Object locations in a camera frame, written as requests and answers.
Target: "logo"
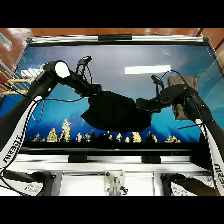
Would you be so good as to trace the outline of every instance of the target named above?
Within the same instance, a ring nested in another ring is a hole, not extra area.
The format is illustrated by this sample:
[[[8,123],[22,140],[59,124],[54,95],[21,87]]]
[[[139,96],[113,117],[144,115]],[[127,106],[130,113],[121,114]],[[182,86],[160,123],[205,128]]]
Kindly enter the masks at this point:
[[[219,164],[214,164],[214,166],[215,166],[215,171],[218,175],[219,181],[222,184],[222,187],[224,188],[224,174],[221,170],[221,167]]]
[[[13,142],[13,145],[11,146],[7,155],[3,159],[5,163],[8,163],[12,159],[15,152],[20,149],[21,144],[22,144],[22,138],[17,135],[16,140]]]

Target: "black fabric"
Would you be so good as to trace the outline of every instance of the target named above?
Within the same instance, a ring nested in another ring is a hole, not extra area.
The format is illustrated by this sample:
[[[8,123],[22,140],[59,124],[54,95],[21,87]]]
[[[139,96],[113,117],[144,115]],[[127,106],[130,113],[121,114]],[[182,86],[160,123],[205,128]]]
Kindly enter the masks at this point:
[[[82,118],[92,127],[126,133],[143,131],[151,125],[151,114],[138,109],[131,98],[103,91],[99,96],[89,97],[89,104]]]

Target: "metal bracket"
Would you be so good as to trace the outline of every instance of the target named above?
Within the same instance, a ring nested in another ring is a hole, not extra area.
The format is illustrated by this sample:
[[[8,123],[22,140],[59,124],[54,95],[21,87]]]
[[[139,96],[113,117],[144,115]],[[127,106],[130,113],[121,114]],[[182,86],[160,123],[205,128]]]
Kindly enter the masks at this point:
[[[121,196],[121,191],[125,189],[124,172],[122,170],[107,171],[105,173],[104,183],[104,190],[109,193],[109,196]]]

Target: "wooden floor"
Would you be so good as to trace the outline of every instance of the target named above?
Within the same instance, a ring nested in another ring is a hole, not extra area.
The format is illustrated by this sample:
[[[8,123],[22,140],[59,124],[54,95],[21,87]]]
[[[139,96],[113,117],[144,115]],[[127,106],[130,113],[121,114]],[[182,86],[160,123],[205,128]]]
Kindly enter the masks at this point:
[[[96,35],[96,34],[166,34],[195,36],[198,28],[0,28],[12,46],[0,41],[0,59],[12,70],[25,46],[25,41],[32,36],[60,35]],[[202,35],[209,36],[214,47],[224,37],[224,28],[205,28]],[[224,52],[224,44],[217,53]]]

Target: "aquarium background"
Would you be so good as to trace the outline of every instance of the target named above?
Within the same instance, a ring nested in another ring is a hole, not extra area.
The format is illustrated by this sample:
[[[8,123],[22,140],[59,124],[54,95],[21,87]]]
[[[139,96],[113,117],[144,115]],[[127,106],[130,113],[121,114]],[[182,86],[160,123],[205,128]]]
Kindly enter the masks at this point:
[[[127,66],[154,66],[170,65],[183,76],[196,76],[199,83],[199,94],[209,105],[218,124],[224,128],[224,81],[215,56],[209,46],[191,45],[94,45],[94,46],[49,46],[28,47],[18,64],[17,71],[39,69],[42,64],[54,60],[65,61],[69,68],[75,71],[77,62],[83,56],[90,55],[93,60],[89,64],[93,82],[100,83],[103,90],[133,98],[153,98],[156,96],[152,74],[127,75],[124,68]],[[50,98],[73,100],[79,98],[72,88],[58,84],[52,91]],[[22,96],[7,96],[0,110],[3,115]],[[66,132],[69,132],[69,141],[78,141],[78,133],[82,136],[90,134],[92,130],[96,136],[108,134],[88,125],[81,114],[88,109],[88,99],[74,103],[46,101],[42,121],[37,123],[32,118],[29,121],[25,141],[47,141],[50,134],[56,133],[60,138],[63,125],[68,122]],[[38,119],[42,105],[40,104],[34,116]],[[157,142],[165,142],[170,136],[175,136],[180,142],[198,142],[200,130],[198,127],[178,130],[179,127],[192,125],[191,121],[176,121],[172,108],[165,108],[159,114],[152,116],[151,126],[140,132],[141,142],[145,142],[147,134],[156,136]],[[116,139],[118,133],[110,133]],[[122,141],[132,133],[122,134]]]

